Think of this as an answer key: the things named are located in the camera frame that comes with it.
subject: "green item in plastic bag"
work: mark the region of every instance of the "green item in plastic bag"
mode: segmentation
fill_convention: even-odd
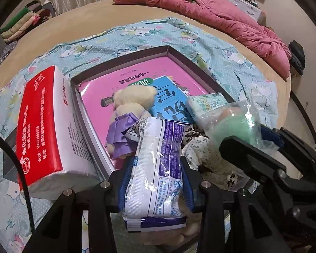
[[[215,147],[219,147],[224,138],[237,136],[245,142],[256,146],[258,137],[255,134],[255,119],[247,119],[245,114],[227,117],[218,122],[211,130],[209,137],[213,140]]]

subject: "tissue box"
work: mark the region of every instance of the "tissue box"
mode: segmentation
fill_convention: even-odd
[[[69,82],[56,66],[26,84],[16,154],[31,197],[55,200],[67,188],[79,192],[99,182],[78,126]]]
[[[210,93],[188,96],[185,107],[198,127],[205,130],[207,124],[205,114],[226,104],[228,102],[221,93]]]

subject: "open gift box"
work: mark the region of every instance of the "open gift box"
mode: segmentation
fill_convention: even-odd
[[[113,94],[132,84],[154,86],[158,94],[149,111],[153,117],[185,123],[193,119],[185,108],[188,95],[222,93],[232,97],[205,72],[201,54],[191,60],[170,46],[159,46],[121,56],[87,69],[71,79],[73,104],[83,137],[104,179],[120,169],[123,160],[111,159],[106,135],[114,111]]]

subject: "beige mattress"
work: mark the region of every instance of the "beige mattress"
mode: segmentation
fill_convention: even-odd
[[[65,12],[22,37],[17,47],[0,66],[0,89],[8,84],[20,69],[24,68],[37,56],[53,48],[56,44],[71,42],[116,26],[170,16],[183,19],[185,22],[234,45],[268,80],[275,81],[278,91],[279,110],[277,127],[283,126],[288,109],[291,88],[290,78],[284,81],[258,55],[227,34],[214,28],[165,9],[144,5],[113,5],[112,0],[103,0]]]

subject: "wall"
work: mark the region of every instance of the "wall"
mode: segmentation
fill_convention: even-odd
[[[266,13],[267,26],[272,27],[286,44],[296,40],[304,48],[304,75],[293,80],[292,90],[306,107],[316,130],[316,27],[294,0],[257,1]]]

